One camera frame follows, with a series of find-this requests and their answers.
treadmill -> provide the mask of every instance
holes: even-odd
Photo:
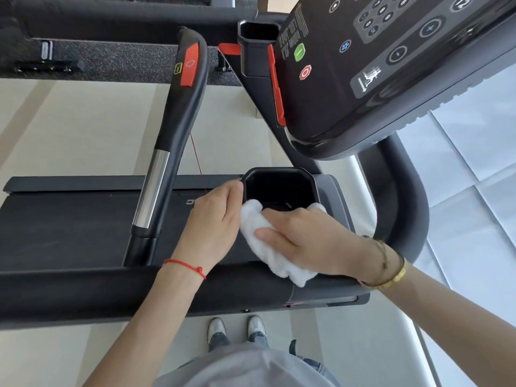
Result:
[[[516,0],[300,0],[290,14],[109,0],[0,5],[3,19],[30,38],[178,45],[147,176],[13,177],[5,185],[2,328],[131,318],[193,200],[242,176],[205,175],[203,182],[177,175],[211,46],[293,166],[313,177],[328,213],[351,231],[338,182],[315,160],[358,154],[377,209],[375,238],[410,262],[424,245],[429,207],[396,130],[516,55]],[[349,277],[319,274],[297,287],[270,272],[239,235],[187,316],[368,299],[368,289]]]

sneaker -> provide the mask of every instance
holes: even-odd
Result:
[[[249,321],[247,322],[247,338],[251,340],[252,336],[260,335],[263,337],[267,337],[267,333],[265,332],[265,325],[263,324],[263,321],[261,318],[257,315],[251,316],[249,318]]]
[[[212,319],[210,325],[208,326],[208,345],[210,345],[210,342],[212,341],[212,338],[215,334],[226,335],[224,322],[220,318]]]

t-shirt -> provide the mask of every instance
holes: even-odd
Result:
[[[154,387],[334,387],[287,352],[251,343],[230,345],[156,380]]]

beige floor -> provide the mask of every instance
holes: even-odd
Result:
[[[0,79],[0,186],[11,176],[144,174],[168,87],[156,84]],[[242,88],[209,86],[193,127],[205,174],[242,174],[288,159]],[[375,210],[354,158],[327,162],[359,233],[371,234]],[[181,174],[199,169],[189,142]],[[0,203],[5,194],[0,194]],[[380,295],[365,306],[261,313],[270,345],[292,338],[304,356],[324,361],[343,385],[433,386],[413,325]],[[223,320],[235,342],[246,315]],[[161,373],[206,351],[209,318],[186,319]],[[123,329],[81,325],[0,332],[0,385],[80,386]]]

person's left hand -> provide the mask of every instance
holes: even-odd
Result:
[[[235,180],[197,198],[172,258],[208,274],[235,243],[242,194],[243,184]]]

